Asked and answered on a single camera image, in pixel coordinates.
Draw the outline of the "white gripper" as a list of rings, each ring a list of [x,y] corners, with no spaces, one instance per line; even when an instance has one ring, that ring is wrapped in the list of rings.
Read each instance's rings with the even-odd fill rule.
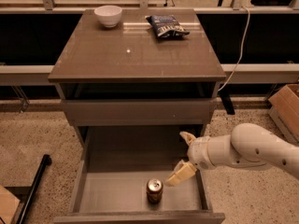
[[[189,161],[181,160],[174,171],[165,180],[168,187],[174,187],[190,179],[198,170],[213,170],[216,166],[212,163],[208,155],[208,142],[210,136],[196,138],[192,133],[180,132],[179,135],[189,146],[187,156]]]

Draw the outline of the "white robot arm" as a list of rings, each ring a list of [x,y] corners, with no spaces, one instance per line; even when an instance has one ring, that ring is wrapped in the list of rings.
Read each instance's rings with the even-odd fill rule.
[[[189,160],[181,160],[176,165],[164,182],[168,187],[190,179],[197,170],[213,170],[218,166],[261,170],[272,165],[299,178],[299,147],[259,125],[239,124],[230,134],[217,137],[179,134],[188,145]]]

